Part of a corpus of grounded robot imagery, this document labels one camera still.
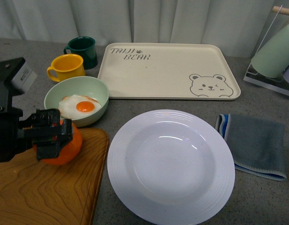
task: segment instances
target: fried egg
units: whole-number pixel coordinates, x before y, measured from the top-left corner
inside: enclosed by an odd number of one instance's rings
[[[102,106],[96,99],[85,95],[65,96],[59,102],[59,111],[63,118],[77,120],[97,112]]]

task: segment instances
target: cream tray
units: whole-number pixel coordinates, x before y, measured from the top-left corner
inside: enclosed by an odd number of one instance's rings
[[[214,45],[113,43],[98,79],[110,98],[234,100],[241,93]]]

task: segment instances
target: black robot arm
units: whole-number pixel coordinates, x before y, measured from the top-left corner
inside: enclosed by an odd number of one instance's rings
[[[21,109],[12,107],[12,97],[25,93],[36,74],[24,58],[0,62],[0,162],[37,146],[37,159],[57,158],[72,138],[71,120],[60,123],[57,109],[37,110],[26,120]]]

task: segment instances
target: light green cup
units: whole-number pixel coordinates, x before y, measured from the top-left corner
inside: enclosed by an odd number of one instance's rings
[[[254,69],[269,78],[282,76],[289,65],[289,24],[275,34],[252,58]]]

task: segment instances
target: bear illustration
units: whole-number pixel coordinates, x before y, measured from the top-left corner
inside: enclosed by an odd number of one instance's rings
[[[234,93],[234,90],[225,82],[226,78],[223,75],[200,76],[191,74],[189,78],[192,80],[190,91],[196,96],[220,98],[223,96],[230,97]]]

